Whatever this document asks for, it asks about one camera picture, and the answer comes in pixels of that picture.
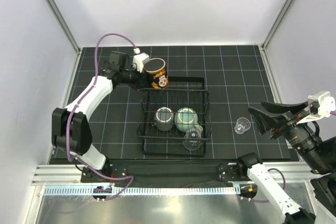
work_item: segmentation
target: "black dish rack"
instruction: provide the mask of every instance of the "black dish rack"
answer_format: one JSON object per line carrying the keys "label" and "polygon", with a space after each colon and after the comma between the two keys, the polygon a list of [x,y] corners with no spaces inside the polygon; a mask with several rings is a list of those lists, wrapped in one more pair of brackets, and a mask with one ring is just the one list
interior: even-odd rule
{"label": "black dish rack", "polygon": [[[167,89],[144,89],[141,100],[141,116],[137,136],[142,139],[142,152],[145,155],[204,157],[206,141],[211,140],[209,117],[209,92],[204,90],[204,78],[169,77]],[[198,124],[203,128],[203,142],[199,149],[190,151],[183,145],[184,133],[176,125],[168,131],[160,131],[154,125],[157,109],[168,107],[174,116],[181,108],[190,108],[197,113]]]}

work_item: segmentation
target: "mug handle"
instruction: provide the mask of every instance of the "mug handle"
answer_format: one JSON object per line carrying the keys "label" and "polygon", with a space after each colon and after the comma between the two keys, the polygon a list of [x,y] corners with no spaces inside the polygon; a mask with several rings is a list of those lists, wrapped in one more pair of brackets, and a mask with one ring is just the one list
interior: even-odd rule
{"label": "mug handle", "polygon": [[203,132],[203,127],[200,126],[199,124],[194,124],[194,127],[199,129],[201,132]]}

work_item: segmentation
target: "wire rack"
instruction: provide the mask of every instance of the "wire rack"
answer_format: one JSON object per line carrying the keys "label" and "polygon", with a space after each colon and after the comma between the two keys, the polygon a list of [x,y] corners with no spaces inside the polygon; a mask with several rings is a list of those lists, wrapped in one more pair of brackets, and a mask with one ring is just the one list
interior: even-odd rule
{"label": "wire rack", "polygon": [[[137,132],[138,137],[142,138],[142,152],[146,155],[203,157],[206,141],[211,139],[212,131],[209,93],[204,90],[204,78],[170,77],[169,81],[167,89],[144,89],[142,92],[142,114]],[[157,126],[155,114],[160,108],[169,108],[173,112],[174,120],[170,130],[162,131]],[[177,116],[183,118],[183,122],[176,121]],[[188,140],[184,132],[195,126],[195,117],[198,119],[197,125],[203,129],[201,138],[197,138],[201,146],[190,151],[183,145],[183,140]],[[186,118],[193,119],[193,122],[185,122]]]}

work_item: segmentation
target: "white backdrop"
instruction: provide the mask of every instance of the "white backdrop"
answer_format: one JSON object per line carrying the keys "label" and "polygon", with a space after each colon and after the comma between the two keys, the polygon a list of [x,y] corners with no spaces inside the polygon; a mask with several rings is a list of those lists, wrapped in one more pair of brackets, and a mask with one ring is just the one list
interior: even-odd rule
{"label": "white backdrop", "polygon": [[75,52],[45,0],[0,0],[0,223],[22,223]]}
{"label": "white backdrop", "polygon": [[[285,103],[322,90],[336,97],[335,14],[335,0],[295,0],[267,48]],[[319,124],[324,139],[336,135],[336,116]]]}
{"label": "white backdrop", "polygon": [[144,46],[262,43],[285,0],[55,1],[80,46],[94,46],[107,32]]}

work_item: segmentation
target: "cable connector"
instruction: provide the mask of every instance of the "cable connector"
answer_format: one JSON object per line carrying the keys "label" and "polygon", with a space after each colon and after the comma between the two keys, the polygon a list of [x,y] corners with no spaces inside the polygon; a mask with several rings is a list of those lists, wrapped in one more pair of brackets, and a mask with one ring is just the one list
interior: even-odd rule
{"label": "cable connector", "polygon": [[140,49],[136,47],[136,48],[133,49],[133,52],[134,52],[136,55],[138,55],[138,54],[140,53]]}

